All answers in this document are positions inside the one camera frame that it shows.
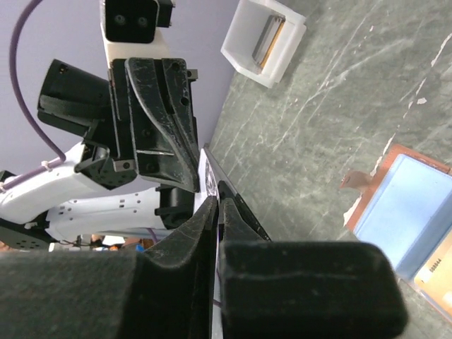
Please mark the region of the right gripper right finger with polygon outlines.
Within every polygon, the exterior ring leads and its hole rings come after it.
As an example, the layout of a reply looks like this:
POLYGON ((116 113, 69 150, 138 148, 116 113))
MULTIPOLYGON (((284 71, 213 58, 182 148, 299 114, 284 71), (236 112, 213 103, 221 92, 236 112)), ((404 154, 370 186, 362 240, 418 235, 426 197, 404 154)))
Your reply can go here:
POLYGON ((232 198, 220 202, 218 219, 218 246, 226 241, 263 241, 257 232, 244 221, 232 198))

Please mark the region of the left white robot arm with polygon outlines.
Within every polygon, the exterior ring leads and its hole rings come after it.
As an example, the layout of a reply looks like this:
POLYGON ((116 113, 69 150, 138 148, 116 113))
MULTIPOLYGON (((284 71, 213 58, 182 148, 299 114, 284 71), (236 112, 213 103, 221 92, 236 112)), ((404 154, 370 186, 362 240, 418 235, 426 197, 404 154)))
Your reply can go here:
POLYGON ((90 246, 90 236, 164 237, 206 197, 183 59, 117 59, 104 80, 54 60, 38 116, 81 137, 26 178, 1 172, 1 246, 90 246))

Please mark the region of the gold credit card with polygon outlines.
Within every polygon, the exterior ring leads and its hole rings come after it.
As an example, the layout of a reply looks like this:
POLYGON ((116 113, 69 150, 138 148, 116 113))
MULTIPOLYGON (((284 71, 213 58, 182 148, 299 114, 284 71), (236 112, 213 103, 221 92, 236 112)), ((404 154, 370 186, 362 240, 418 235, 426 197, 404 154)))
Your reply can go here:
POLYGON ((451 246, 438 247, 415 276, 417 286, 451 315, 451 246))

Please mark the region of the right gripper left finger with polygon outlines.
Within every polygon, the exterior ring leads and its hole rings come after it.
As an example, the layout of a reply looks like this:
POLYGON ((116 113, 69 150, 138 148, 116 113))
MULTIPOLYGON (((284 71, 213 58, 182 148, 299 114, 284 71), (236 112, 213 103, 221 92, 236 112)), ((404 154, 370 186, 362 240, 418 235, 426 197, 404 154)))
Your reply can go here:
POLYGON ((160 268, 183 268, 192 263, 213 265, 216 252, 218 201, 209 196, 183 225, 145 251, 160 268))

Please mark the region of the brown leather card holder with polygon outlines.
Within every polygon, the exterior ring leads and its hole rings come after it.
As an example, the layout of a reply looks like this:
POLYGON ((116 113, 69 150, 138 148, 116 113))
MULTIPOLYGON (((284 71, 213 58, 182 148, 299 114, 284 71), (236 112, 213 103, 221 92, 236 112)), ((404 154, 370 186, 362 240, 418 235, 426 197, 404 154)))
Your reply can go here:
POLYGON ((396 144, 374 172, 350 170, 340 188, 360 193, 344 226, 379 247, 396 275, 450 319, 415 276, 439 246, 451 246, 451 167, 396 144))

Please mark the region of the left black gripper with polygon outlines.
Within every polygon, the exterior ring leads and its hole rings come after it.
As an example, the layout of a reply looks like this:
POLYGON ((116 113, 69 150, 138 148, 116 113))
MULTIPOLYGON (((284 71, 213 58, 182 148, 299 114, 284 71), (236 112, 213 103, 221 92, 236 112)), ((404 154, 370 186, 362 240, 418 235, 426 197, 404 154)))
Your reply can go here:
POLYGON ((198 190, 198 134, 191 102, 196 70, 183 59, 130 58, 106 81, 76 69, 73 132, 90 149, 78 171, 109 189, 130 177, 198 190))

